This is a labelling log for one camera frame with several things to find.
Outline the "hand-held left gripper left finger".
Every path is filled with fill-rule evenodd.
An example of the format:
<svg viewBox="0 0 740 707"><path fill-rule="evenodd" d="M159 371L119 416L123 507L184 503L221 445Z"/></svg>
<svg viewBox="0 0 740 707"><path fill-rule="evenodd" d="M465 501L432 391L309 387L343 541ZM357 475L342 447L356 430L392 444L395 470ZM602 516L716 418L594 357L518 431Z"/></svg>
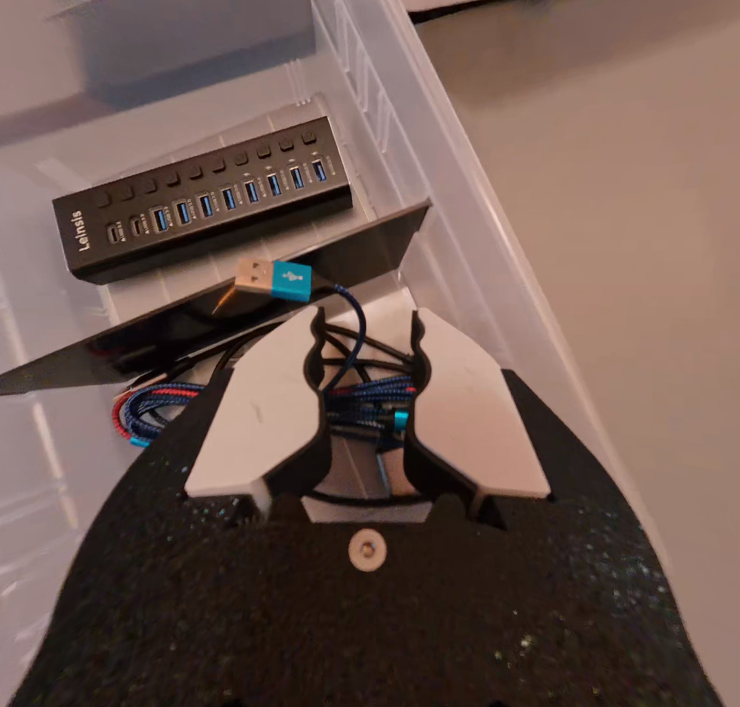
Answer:
<svg viewBox="0 0 740 707"><path fill-rule="evenodd" d="M190 498L303 497L328 475L326 317L308 306L235 363L184 485Z"/></svg>

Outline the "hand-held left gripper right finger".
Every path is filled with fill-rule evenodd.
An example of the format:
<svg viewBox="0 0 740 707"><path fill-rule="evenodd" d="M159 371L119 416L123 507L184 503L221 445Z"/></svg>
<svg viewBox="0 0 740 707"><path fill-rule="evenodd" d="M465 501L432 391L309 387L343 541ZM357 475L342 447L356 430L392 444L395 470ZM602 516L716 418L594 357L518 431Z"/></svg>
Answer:
<svg viewBox="0 0 740 707"><path fill-rule="evenodd" d="M550 485L496 360L428 308L412 314L405 476L430 498L546 499Z"/></svg>

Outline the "clear plastic storage box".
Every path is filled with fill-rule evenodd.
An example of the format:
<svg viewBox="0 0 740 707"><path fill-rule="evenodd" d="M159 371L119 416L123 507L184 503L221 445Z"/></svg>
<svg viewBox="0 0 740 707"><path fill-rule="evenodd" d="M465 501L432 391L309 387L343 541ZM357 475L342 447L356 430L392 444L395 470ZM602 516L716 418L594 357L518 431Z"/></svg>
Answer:
<svg viewBox="0 0 740 707"><path fill-rule="evenodd" d="M2 396L2 705L678 705L706 683L620 486L540 398L573 387L400 0L78 0L113 110L2 148L2 373L229 278L290 311L121 383ZM111 284L52 201L327 116L352 208ZM429 200L400 267L279 256ZM276 499L184 485L231 378L308 306L328 475ZM405 476L425 307L503 370L546 499Z"/></svg>

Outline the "glossy black divider panel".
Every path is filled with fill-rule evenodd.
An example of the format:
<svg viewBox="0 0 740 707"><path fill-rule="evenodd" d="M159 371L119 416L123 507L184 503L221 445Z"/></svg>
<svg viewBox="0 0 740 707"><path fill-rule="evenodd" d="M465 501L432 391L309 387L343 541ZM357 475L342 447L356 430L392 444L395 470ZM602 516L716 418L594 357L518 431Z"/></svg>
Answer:
<svg viewBox="0 0 740 707"><path fill-rule="evenodd" d="M279 259L309 266L330 284L360 286L400 267L430 207L425 200ZM1 394L121 383L290 311L287 301L254 293L221 305L233 284L229 278L2 373Z"/></svg>

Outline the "black multi-port USB hub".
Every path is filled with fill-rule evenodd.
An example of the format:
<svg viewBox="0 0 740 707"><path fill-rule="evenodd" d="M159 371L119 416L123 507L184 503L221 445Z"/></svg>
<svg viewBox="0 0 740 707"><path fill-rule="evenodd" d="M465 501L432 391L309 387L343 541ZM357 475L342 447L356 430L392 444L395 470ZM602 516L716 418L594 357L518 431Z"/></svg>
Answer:
<svg viewBox="0 0 740 707"><path fill-rule="evenodd" d="M96 285L276 236L352 204L327 116L52 201L69 272Z"/></svg>

